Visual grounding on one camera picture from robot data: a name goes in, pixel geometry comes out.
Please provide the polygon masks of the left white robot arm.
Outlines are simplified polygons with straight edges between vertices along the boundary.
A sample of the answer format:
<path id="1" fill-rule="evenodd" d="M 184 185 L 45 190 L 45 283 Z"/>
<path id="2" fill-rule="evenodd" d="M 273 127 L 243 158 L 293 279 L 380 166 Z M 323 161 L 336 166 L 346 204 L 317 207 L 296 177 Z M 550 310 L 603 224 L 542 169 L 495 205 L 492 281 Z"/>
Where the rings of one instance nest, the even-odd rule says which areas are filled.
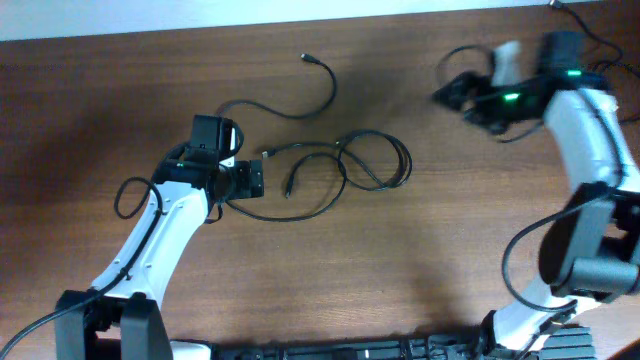
<path id="1" fill-rule="evenodd" d="M 195 232 L 223 216 L 229 200 L 263 195 L 262 166 L 236 161 L 244 134 L 232 120 L 197 115 L 190 139 L 162 158 L 133 213 L 121 250 L 86 291 L 68 290 L 55 320 L 59 359 L 209 359 L 211 345 L 169 338 L 166 289 Z"/>

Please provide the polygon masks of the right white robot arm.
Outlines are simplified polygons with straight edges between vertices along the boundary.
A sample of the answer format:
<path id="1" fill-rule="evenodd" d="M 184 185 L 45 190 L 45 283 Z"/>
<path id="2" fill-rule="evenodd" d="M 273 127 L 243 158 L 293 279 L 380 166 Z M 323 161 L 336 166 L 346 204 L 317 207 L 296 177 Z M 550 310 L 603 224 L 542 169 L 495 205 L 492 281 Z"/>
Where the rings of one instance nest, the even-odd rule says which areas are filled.
<path id="1" fill-rule="evenodd" d="M 607 79 L 580 64 L 583 37 L 543 37 L 533 77 L 519 76 L 517 42 L 488 53 L 490 71 L 465 71 L 433 100 L 503 136 L 526 120 L 553 136 L 571 197 L 538 221 L 545 230 L 538 272 L 513 302 L 490 312 L 471 335 L 431 337 L 432 348 L 470 359 L 540 359 L 547 352 L 585 358 L 561 338 L 576 316 L 639 291 L 639 170 L 617 118 Z"/>

